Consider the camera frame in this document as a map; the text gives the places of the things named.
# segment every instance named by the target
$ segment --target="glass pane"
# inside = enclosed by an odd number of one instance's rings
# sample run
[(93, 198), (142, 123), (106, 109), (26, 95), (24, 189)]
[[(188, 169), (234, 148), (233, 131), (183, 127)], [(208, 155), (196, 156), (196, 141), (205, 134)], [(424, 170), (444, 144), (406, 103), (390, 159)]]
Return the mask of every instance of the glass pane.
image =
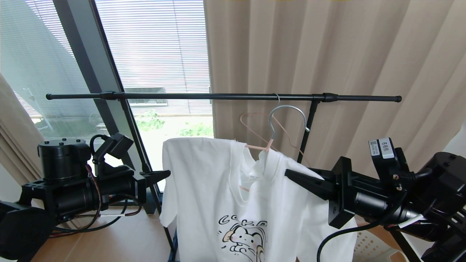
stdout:
[[(208, 93), (203, 0), (96, 0), (126, 92)], [(153, 170), (175, 137), (213, 138), (210, 100), (130, 101)], [(161, 190), (164, 181), (159, 184)]]
[[(0, 69), (46, 140), (107, 133), (89, 100), (47, 100), (45, 94), (89, 93), (52, 0), (1, 0)], [(96, 148), (101, 144), (96, 139)], [(106, 157), (111, 165), (121, 160)]]

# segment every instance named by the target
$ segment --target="beige curtain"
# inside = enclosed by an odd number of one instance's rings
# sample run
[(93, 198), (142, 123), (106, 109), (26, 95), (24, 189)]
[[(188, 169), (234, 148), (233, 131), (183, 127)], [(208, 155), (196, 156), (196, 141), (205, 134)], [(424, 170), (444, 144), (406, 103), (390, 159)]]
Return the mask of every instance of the beige curtain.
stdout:
[[(347, 156), (353, 170), (374, 176), (368, 140), (391, 137), (418, 170), (466, 117), (466, 1), (205, 0), (205, 7), (212, 92), (403, 97), (320, 103), (305, 154), (313, 167)], [(276, 104), (214, 101), (216, 137), (264, 146), (239, 115)], [(308, 113), (310, 102), (290, 104)], [(299, 113), (275, 116), (299, 147)], [(269, 139), (266, 117), (248, 120)], [(282, 133), (274, 145), (296, 159)]]
[[(0, 163), (19, 185), (42, 177), (41, 160), (37, 155), (37, 145), (41, 141), (39, 130), (0, 73)], [(4, 175), (8, 174), (0, 174), (0, 183)], [(85, 221), (67, 223), (69, 228), (82, 225)]]

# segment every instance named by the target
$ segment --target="robotic arm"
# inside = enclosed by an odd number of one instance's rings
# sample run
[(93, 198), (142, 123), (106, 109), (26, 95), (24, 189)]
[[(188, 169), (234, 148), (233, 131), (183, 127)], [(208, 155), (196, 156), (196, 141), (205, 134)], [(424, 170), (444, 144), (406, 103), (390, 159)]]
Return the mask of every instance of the robotic arm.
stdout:
[[(104, 143), (94, 151), (97, 137)], [(81, 213), (106, 210), (127, 199), (145, 203), (146, 188), (167, 178), (170, 171), (136, 173), (127, 165), (112, 167), (105, 163), (106, 154), (121, 159), (132, 144), (120, 133), (96, 135), (90, 146), (82, 139), (66, 138), (40, 143), (37, 152), (44, 177), (23, 185), (18, 202), (0, 201), (0, 256), (16, 260), (35, 254), (49, 237), (68, 235), (52, 232), (55, 226)], [(87, 169), (91, 157), (96, 167), (94, 177)], [(31, 207), (32, 199), (42, 200), (44, 209)]]
[[(466, 159), (436, 153), (418, 173), (411, 172), (401, 148), (390, 138), (369, 141), (380, 179), (352, 171), (351, 159), (340, 157), (331, 171), (314, 169), (324, 180), (292, 170), (285, 176), (324, 200), (329, 200), (329, 225), (341, 228), (355, 214), (417, 238), (434, 241), (425, 262), (466, 261)], [(400, 207), (394, 206), (405, 198)]]

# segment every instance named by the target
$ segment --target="wooden floor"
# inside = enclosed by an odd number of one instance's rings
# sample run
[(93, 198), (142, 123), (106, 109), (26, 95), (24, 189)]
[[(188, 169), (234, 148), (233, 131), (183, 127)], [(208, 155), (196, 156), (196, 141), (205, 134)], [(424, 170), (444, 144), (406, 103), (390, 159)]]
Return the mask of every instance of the wooden floor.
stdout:
[[(118, 213), (108, 210), (106, 213)], [(112, 218), (100, 218), (102, 225)], [(170, 226), (173, 235), (174, 227)], [(382, 227), (370, 230), (389, 246), (400, 249), (392, 236)], [(165, 231), (158, 215), (144, 211), (123, 217), (112, 226), (84, 234), (49, 239), (36, 254), (33, 262), (167, 262), (170, 254)], [(400, 254), (391, 257), (393, 262), (404, 262)]]

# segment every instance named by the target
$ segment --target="laundry basket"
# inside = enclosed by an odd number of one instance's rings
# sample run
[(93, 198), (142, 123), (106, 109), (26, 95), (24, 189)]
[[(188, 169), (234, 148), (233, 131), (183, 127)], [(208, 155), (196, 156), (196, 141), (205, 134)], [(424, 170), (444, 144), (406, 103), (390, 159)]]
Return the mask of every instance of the laundry basket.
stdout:
[(396, 252), (400, 252), (405, 261), (408, 261), (403, 252), (385, 244), (374, 234), (367, 230), (359, 231), (354, 247), (353, 262), (395, 262), (390, 259), (390, 256)]

